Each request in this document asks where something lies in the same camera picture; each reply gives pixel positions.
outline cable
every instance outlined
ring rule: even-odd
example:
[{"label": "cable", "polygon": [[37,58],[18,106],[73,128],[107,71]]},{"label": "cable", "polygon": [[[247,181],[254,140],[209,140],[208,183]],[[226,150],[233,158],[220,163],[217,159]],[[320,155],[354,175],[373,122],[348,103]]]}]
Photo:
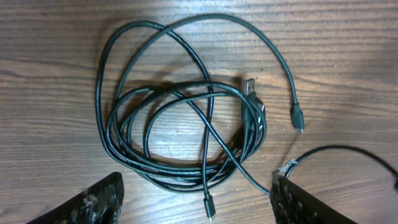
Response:
[{"label": "cable", "polygon": [[[205,14],[189,17],[166,27],[155,22],[137,21],[127,23],[126,25],[118,28],[108,39],[99,60],[95,88],[95,110],[101,142],[105,148],[105,151],[115,161],[118,161],[120,164],[136,171],[141,177],[147,179],[149,182],[152,182],[154,185],[162,189],[177,193],[193,193],[203,191],[205,195],[204,204],[206,214],[208,218],[211,219],[212,216],[215,214],[215,207],[213,203],[213,198],[209,193],[209,189],[216,187],[217,185],[220,185],[224,181],[228,180],[236,172],[237,169],[239,169],[242,174],[260,191],[264,192],[267,195],[269,194],[269,191],[261,186],[259,183],[257,183],[242,166],[242,163],[262,146],[267,131],[265,114],[264,111],[261,110],[261,108],[264,107],[258,105],[259,99],[256,98],[255,95],[254,81],[250,80],[250,82],[253,82],[251,89],[252,91],[250,92],[250,94],[242,93],[235,87],[227,85],[225,83],[211,81],[204,64],[199,59],[199,56],[179,35],[177,35],[173,31],[174,29],[184,26],[186,24],[206,19],[224,19],[240,24],[256,34],[271,49],[272,53],[276,56],[277,60],[282,65],[282,68],[285,70],[287,79],[289,80],[290,90],[292,94],[292,124],[294,128],[302,131],[304,129],[303,113],[299,108],[293,77],[285,60],[276,49],[276,47],[272,44],[272,42],[260,30],[244,20],[225,14]],[[128,61],[118,84],[116,94],[114,96],[113,107],[108,115],[108,120],[104,125],[103,114],[101,110],[101,88],[106,61],[108,59],[111,47],[113,46],[115,41],[123,33],[136,27],[149,27],[157,29],[158,33],[148,39],[141,46],[141,48],[130,58],[130,61]],[[145,52],[146,49],[148,49],[148,47],[152,43],[154,43],[157,39],[165,34],[171,36],[171,38],[177,41],[187,51],[193,61],[198,65],[198,68],[202,72],[205,80],[199,82],[174,83],[167,87],[143,86],[130,90],[127,93],[121,95],[121,90],[124,82],[126,81],[128,74],[132,70],[138,58]],[[193,96],[187,96],[181,93],[181,90],[186,90],[187,88],[198,86],[206,86],[208,88],[208,93],[201,93]],[[222,91],[214,92],[214,88],[222,89]],[[149,93],[149,95],[147,95],[139,103],[138,106],[132,109],[127,116],[123,117],[122,119],[118,119],[117,113],[121,105],[127,100],[130,100],[133,96],[143,93]],[[177,99],[159,108],[152,115],[145,128],[143,153],[137,149],[134,149],[131,141],[131,129],[136,114],[149,103],[157,101],[170,94],[175,95]],[[214,127],[211,125],[214,97],[235,97],[239,98],[242,102],[243,129],[240,130],[240,132],[236,133],[236,139],[234,139],[234,142],[237,143],[232,149],[227,146],[227,144],[220,138]],[[194,100],[205,98],[208,99],[208,109],[206,115],[193,102]],[[200,167],[186,166],[182,164],[164,164],[162,162],[155,161],[150,157],[148,140],[153,123],[165,110],[181,103],[187,103],[188,105],[190,105],[205,124],[203,157],[202,165]],[[224,152],[228,156],[226,159],[222,161],[217,161],[216,164],[213,165],[208,164],[206,161],[208,151],[208,138],[210,134],[213,135],[213,137],[218,141],[218,143],[224,149]]]},{"label": "cable", "polygon": [[376,156],[375,154],[373,154],[369,151],[366,151],[364,149],[354,147],[354,146],[330,145],[330,146],[321,146],[321,147],[312,149],[312,150],[302,154],[296,160],[293,160],[293,162],[288,161],[288,168],[285,172],[285,178],[288,179],[290,174],[292,173],[292,171],[301,162],[303,162],[308,156],[311,156],[312,154],[317,153],[317,152],[326,151],[326,150],[330,150],[330,149],[345,149],[345,150],[357,152],[357,153],[365,155],[365,156],[371,158],[372,160],[376,161],[378,164],[380,164],[380,166],[384,167],[387,171],[389,171],[394,176],[394,178],[396,179],[394,188],[398,191],[398,172],[392,166],[390,166],[386,161],[382,160],[380,157]]}]

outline usb cable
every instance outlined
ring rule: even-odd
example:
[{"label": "usb cable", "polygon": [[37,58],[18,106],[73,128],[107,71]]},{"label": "usb cable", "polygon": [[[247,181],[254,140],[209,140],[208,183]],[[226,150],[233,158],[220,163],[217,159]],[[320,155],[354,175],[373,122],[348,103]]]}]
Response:
[{"label": "usb cable", "polygon": [[[264,192],[266,195],[269,194],[269,191],[257,183],[242,166],[242,163],[262,146],[267,133],[265,107],[260,99],[256,97],[254,80],[245,80],[242,91],[225,83],[211,81],[207,69],[199,59],[199,56],[178,34],[173,31],[174,29],[186,24],[207,19],[223,19],[240,24],[256,34],[271,49],[272,53],[276,56],[284,69],[289,81],[292,94],[292,107],[290,112],[293,127],[302,132],[304,130],[304,117],[297,101],[292,74],[285,60],[274,44],[272,44],[272,42],[259,29],[242,19],[225,14],[204,14],[193,16],[168,26],[162,26],[151,21],[136,21],[129,22],[118,28],[108,39],[99,60],[95,88],[95,111],[99,136],[103,147],[109,156],[120,164],[136,171],[141,177],[162,189],[185,194],[203,192],[206,215],[210,221],[212,221],[216,210],[213,197],[209,190],[228,180],[238,169],[248,179],[248,181],[250,181],[260,191]],[[109,114],[106,116],[107,120],[103,123],[101,88],[109,52],[115,41],[122,34],[136,27],[157,29],[158,33],[148,39],[131,57],[130,61],[128,61],[116,89],[111,111],[109,111]],[[140,88],[130,90],[122,95],[121,90],[124,86],[124,82],[138,58],[151,44],[164,35],[168,35],[173,38],[187,51],[192,60],[198,65],[198,68],[203,74],[204,80],[197,82],[174,83],[166,87],[154,85],[142,86]],[[181,90],[198,86],[205,86],[208,91],[206,93],[190,96],[184,95],[181,92]],[[148,95],[138,104],[138,106],[133,108],[131,111],[128,111],[127,116],[118,118],[117,113],[123,103],[140,94]],[[148,104],[168,95],[174,95],[177,99],[166,103],[152,115],[147,123],[146,129],[144,130],[143,149],[134,148],[131,141],[131,129],[136,114]],[[235,97],[241,100],[243,125],[242,129],[234,135],[234,145],[232,147],[228,147],[211,125],[215,97]],[[195,100],[199,99],[208,99],[206,113],[199,109],[199,107],[194,103]],[[165,110],[181,103],[187,103],[190,105],[193,111],[205,124],[202,164],[198,167],[185,166],[183,164],[164,164],[152,159],[150,156],[148,141],[153,123]],[[220,146],[223,148],[224,153],[228,156],[226,159],[218,161],[214,165],[209,165],[206,161],[208,138],[210,134],[218,141]]]}]

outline cable connector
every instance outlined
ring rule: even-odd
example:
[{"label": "cable connector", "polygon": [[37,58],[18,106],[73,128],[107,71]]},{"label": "cable connector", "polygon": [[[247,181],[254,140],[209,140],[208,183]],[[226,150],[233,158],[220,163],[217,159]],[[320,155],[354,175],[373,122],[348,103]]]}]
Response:
[{"label": "cable connector", "polygon": [[213,197],[209,193],[205,193],[203,203],[205,204],[207,218],[212,222],[216,215],[216,207],[214,206]]},{"label": "cable connector", "polygon": [[[249,98],[249,100],[251,100],[254,103],[256,102],[255,84],[256,80],[253,78],[250,78],[248,80],[243,80],[242,82],[243,94],[245,94]],[[242,109],[243,128],[250,129],[252,123],[252,117],[249,114],[248,106],[242,103],[241,109]]]},{"label": "cable connector", "polygon": [[395,189],[396,189],[396,191],[397,191],[397,193],[398,193],[398,177],[396,178],[396,185],[395,185]]},{"label": "cable connector", "polygon": [[292,124],[295,129],[299,131],[304,131],[304,115],[303,111],[300,110],[299,104],[294,104],[290,110],[290,116],[292,118]]}]

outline black object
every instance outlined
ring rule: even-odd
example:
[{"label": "black object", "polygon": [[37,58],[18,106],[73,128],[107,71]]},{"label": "black object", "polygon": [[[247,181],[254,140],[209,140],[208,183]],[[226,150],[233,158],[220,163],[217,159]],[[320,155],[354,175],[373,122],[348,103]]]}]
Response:
[{"label": "black object", "polygon": [[355,224],[281,175],[273,176],[270,200],[277,224]]},{"label": "black object", "polygon": [[113,172],[28,224],[117,224],[123,197],[122,174]]}]

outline metal connector tip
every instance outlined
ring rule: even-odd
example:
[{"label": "metal connector tip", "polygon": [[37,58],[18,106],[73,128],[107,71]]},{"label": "metal connector tip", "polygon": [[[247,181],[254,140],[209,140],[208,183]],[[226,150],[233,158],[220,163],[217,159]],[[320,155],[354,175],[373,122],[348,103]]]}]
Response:
[{"label": "metal connector tip", "polygon": [[253,78],[250,78],[248,80],[243,80],[242,81],[242,91],[243,94],[245,94],[246,96],[250,95],[250,93],[255,91],[255,84],[256,84],[256,80]]}]

